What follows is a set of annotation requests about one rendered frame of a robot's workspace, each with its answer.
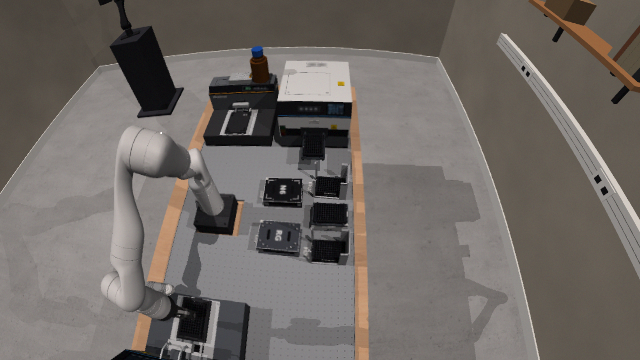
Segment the brown glass bottle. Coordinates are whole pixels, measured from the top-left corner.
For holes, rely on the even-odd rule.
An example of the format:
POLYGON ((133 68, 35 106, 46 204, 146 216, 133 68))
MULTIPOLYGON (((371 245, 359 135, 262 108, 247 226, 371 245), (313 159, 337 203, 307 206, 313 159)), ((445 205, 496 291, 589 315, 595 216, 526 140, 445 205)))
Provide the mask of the brown glass bottle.
POLYGON ((269 80, 268 61, 265 56, 265 60, 259 63, 255 63, 250 59, 250 66, 252 71, 253 81, 255 83, 265 83, 269 80))

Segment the blue bottle cap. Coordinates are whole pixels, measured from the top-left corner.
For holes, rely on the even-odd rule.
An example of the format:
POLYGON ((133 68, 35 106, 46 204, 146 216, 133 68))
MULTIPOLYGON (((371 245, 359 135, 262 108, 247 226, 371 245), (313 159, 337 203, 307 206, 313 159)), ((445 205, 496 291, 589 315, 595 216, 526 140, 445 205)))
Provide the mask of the blue bottle cap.
POLYGON ((251 49, 253 56, 261 56, 263 54, 263 48, 261 46, 256 46, 251 49))

